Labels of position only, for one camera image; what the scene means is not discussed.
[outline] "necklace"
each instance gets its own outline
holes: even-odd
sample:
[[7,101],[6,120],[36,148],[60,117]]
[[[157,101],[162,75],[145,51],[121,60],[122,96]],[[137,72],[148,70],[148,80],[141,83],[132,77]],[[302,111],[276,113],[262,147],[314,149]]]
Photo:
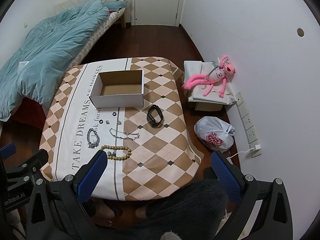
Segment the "necklace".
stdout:
[[[118,138],[118,139],[122,139],[122,140],[132,140],[132,141],[134,141],[135,139],[138,139],[140,137],[139,133],[128,133],[128,132],[120,132],[120,131],[118,131],[118,132],[122,133],[122,134],[125,134],[127,137],[116,136],[115,134],[112,134],[111,130],[117,131],[116,129],[110,128],[109,132],[111,133],[111,135],[114,138]],[[128,135],[137,135],[137,136],[133,137],[133,138],[130,138]]]
[[[93,141],[93,142],[90,141],[90,134],[91,134],[91,132],[93,132],[94,135],[96,136],[96,138],[97,138],[96,141]],[[93,128],[90,128],[89,131],[88,131],[88,133],[87,133],[87,141],[88,141],[89,148],[91,148],[91,149],[94,149],[95,147],[98,147],[98,146],[99,146],[100,137],[99,137],[98,133],[97,133]]]
[[111,152],[108,152],[108,159],[109,160],[115,160],[115,161],[124,161],[130,158],[131,156],[131,149],[128,148],[127,146],[110,146],[110,145],[102,145],[101,146],[101,151],[103,151],[104,149],[110,149],[110,150],[126,150],[128,153],[126,154],[126,156],[123,157],[117,157],[115,156],[115,154],[112,154]]

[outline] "cardboard box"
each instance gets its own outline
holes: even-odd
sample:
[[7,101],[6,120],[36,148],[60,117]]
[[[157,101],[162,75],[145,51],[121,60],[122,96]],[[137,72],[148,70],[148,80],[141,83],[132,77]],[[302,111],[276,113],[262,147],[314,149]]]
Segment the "cardboard box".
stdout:
[[143,107],[143,70],[100,72],[90,100],[96,108]]

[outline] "white cable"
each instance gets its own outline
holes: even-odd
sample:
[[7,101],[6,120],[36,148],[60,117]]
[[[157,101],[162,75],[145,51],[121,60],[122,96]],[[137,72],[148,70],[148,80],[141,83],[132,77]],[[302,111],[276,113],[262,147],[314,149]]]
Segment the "white cable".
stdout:
[[245,152],[238,152],[238,153],[236,153],[235,155],[231,156],[230,158],[236,156],[236,155],[239,154],[239,153],[247,153],[247,152],[252,151],[252,150],[254,150],[254,148],[251,148],[251,149],[249,149],[249,150],[247,150],[247,151],[245,151]]

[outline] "red fabric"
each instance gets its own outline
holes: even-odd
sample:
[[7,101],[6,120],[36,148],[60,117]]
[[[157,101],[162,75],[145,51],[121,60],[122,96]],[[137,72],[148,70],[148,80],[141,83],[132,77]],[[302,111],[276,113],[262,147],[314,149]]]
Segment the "red fabric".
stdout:
[[39,128],[41,131],[44,127],[45,118],[42,106],[29,98],[24,98],[18,110],[10,117],[12,120]]

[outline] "plush toy hand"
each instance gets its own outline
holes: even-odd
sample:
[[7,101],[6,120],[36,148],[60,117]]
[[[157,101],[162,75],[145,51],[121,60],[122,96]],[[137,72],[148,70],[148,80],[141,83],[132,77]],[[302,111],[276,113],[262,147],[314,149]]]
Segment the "plush toy hand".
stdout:
[[220,97],[220,98],[223,98],[223,96],[224,96],[224,91],[221,91],[221,90],[220,90],[220,91],[219,91],[219,97]]

